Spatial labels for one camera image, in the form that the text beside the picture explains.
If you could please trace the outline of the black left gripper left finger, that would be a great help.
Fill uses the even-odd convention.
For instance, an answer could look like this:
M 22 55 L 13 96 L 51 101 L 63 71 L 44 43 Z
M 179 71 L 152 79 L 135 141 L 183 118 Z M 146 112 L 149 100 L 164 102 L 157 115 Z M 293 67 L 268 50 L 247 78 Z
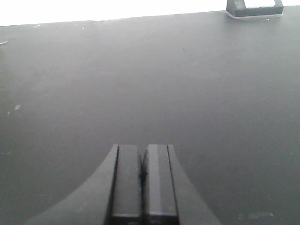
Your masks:
M 115 144 L 95 172 L 28 225 L 139 225 L 141 161 L 137 146 Z

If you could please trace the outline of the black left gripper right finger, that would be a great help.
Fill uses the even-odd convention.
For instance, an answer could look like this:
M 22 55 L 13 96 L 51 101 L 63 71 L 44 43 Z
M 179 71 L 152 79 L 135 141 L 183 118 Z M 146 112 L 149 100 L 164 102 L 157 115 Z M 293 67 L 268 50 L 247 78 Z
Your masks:
M 220 224 L 186 175 L 172 145 L 148 145 L 143 170 L 144 224 Z

